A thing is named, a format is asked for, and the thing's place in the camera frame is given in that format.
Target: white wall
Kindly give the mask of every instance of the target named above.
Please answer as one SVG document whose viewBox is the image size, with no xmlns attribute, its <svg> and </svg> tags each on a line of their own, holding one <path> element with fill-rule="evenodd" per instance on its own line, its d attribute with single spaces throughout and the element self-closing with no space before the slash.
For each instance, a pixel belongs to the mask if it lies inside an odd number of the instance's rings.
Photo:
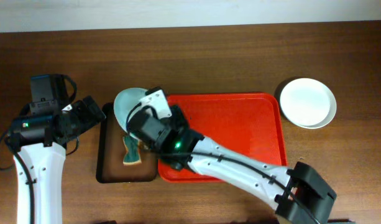
<svg viewBox="0 0 381 224">
<path fill-rule="evenodd" d="M 381 0 L 0 0 L 0 32 L 381 19 Z"/>
</svg>

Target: white plate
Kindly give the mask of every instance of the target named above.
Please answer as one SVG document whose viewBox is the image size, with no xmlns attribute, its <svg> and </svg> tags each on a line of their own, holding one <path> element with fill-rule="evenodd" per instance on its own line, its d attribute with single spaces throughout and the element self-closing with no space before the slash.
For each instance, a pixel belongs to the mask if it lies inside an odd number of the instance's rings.
<svg viewBox="0 0 381 224">
<path fill-rule="evenodd" d="M 147 90 L 143 88 L 128 88 L 122 90 L 114 99 L 114 115 L 120 127 L 127 132 L 126 121 L 129 112 L 139 103 L 139 100 L 145 96 Z M 131 118 L 136 112 L 140 110 L 138 107 L 129 118 Z"/>
<path fill-rule="evenodd" d="M 280 106 L 293 124 L 310 129 L 330 123 L 337 110 L 331 90 L 311 78 L 299 78 L 287 84 L 280 95 Z"/>
</svg>

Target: brown table surface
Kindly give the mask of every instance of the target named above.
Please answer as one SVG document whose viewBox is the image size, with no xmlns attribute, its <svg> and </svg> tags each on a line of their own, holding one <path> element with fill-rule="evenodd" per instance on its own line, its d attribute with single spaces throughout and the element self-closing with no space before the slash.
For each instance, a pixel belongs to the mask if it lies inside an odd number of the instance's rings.
<svg viewBox="0 0 381 224">
<path fill-rule="evenodd" d="M 282 117 L 290 167 L 300 158 L 337 192 L 331 218 L 381 223 L 381 21 L 0 34 L 0 134 L 31 100 L 32 75 L 63 73 L 99 106 L 129 87 L 168 93 L 274 94 L 291 77 L 327 84 L 337 114 L 309 130 Z M 229 184 L 100 184 L 99 126 L 66 159 L 64 223 L 229 223 L 271 218 Z M 12 156 L 0 150 L 0 165 Z M 16 220 L 16 173 L 0 172 L 0 223 Z"/>
</svg>

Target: green light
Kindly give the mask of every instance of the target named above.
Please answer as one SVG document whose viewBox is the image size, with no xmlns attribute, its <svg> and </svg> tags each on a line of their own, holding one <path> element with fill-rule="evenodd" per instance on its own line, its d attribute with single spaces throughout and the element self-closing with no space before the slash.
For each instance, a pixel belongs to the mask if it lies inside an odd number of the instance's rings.
<svg viewBox="0 0 381 224">
<path fill-rule="evenodd" d="M 180 147 L 180 145 L 181 145 L 181 142 L 177 142 L 177 143 L 175 144 L 175 149 L 178 149 L 178 148 Z"/>
</svg>

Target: sponge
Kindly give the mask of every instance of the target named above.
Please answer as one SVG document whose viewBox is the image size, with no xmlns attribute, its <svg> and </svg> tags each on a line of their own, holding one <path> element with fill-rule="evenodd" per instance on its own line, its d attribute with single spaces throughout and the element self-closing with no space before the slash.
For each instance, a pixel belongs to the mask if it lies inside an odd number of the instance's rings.
<svg viewBox="0 0 381 224">
<path fill-rule="evenodd" d="M 124 160 L 122 161 L 122 163 L 125 166 L 131 166 L 142 163 L 139 154 L 140 140 L 134 139 L 129 135 L 125 135 L 124 137 L 122 137 L 122 140 L 124 141 L 124 145 L 126 147 L 126 155 L 124 156 Z"/>
</svg>

